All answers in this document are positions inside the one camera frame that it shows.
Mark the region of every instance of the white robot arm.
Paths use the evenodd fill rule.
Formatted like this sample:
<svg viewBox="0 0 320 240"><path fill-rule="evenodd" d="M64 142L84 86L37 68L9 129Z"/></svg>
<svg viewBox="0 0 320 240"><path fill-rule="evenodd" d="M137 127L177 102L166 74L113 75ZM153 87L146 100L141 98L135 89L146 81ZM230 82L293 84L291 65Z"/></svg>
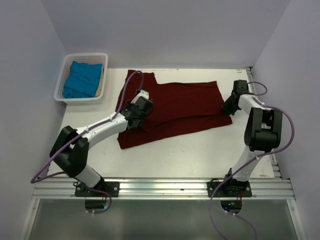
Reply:
<svg viewBox="0 0 320 240"><path fill-rule="evenodd" d="M244 150L238 162L230 168L224 179L239 170L254 156L269 153L280 144L282 112L260 106L254 98L255 96L249 93L247 81L236 80L233 83L231 96L222 105L221 111L225 114L234 115L237 110L243 110L249 116L244 132ZM242 168L218 190L219 194L215 197L238 197L239 195L251 197L249 179L258 162L259 159ZM217 181L207 183L209 196L218 184Z"/></svg>
<svg viewBox="0 0 320 240"><path fill-rule="evenodd" d="M104 179L87 164L88 151L111 135L141 126L144 118L148 116L153 107L154 104L149 100L149 93L141 90L120 112L114 112L110 116L84 127L76 129L70 126L64 127L49 155L52 157L67 142L78 137L73 145L67 147L54 159L54 162L70 178L79 181L79 185L77 185L77 188L80 189L79 193L85 192L85 187L80 186L81 183L94 190L112 192L111 187ZM87 191L81 197L98 195Z"/></svg>

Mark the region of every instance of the gray wall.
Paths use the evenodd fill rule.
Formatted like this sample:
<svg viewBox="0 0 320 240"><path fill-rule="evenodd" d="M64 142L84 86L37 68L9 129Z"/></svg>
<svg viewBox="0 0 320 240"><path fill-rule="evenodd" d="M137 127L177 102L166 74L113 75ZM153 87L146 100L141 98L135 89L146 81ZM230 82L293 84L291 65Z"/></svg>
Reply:
<svg viewBox="0 0 320 240"><path fill-rule="evenodd" d="M65 107L54 101L64 48L39 0L0 3L0 239L18 239Z"/></svg>
<svg viewBox="0 0 320 240"><path fill-rule="evenodd" d="M253 78L265 83L268 104L293 118L292 146L277 156L282 174L291 178L298 210L309 239L320 236L320 1L291 0L261 56ZM283 143L290 134L284 126Z"/></svg>
<svg viewBox="0 0 320 240"><path fill-rule="evenodd" d="M290 0L42 0L67 53L109 67L253 66Z"/></svg>

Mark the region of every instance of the maroon shirt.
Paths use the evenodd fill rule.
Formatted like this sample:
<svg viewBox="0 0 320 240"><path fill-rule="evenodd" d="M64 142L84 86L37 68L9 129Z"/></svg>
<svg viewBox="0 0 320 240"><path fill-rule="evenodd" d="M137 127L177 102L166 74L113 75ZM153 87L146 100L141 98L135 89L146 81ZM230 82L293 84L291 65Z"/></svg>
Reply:
<svg viewBox="0 0 320 240"><path fill-rule="evenodd" d="M133 72L128 71L125 81ZM221 113L224 100L216 81L158 84L154 73L143 75L142 89L149 92L154 111L139 128L119 133L121 149L232 124L231 118ZM127 100L134 99L140 83L141 75L135 74L127 85L123 106ZM116 108L120 104L122 92L123 89Z"/></svg>

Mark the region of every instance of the laundry basket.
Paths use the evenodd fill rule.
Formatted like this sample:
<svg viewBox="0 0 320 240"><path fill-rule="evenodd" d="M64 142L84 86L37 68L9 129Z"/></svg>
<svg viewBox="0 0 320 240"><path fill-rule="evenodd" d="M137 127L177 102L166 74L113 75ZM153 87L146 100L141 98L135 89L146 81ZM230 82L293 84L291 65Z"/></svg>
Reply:
<svg viewBox="0 0 320 240"><path fill-rule="evenodd" d="M103 82L101 94L97 97L88 98L64 98L63 91L67 77L70 73L70 66L73 61L87 64L102 64L103 65ZM65 56L59 77L55 86L54 99L56 101L65 102L68 105L97 105L102 101L102 96L105 90L107 76L108 55L105 53L76 53Z"/></svg>

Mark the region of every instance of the blue cloth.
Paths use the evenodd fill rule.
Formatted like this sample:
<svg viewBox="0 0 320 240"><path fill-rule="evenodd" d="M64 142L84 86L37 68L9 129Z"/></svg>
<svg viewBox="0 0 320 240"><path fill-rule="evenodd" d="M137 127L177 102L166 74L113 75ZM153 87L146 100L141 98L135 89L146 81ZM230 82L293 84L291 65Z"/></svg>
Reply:
<svg viewBox="0 0 320 240"><path fill-rule="evenodd" d="M73 61L62 95L66 99L93 98L100 82L102 64Z"/></svg>

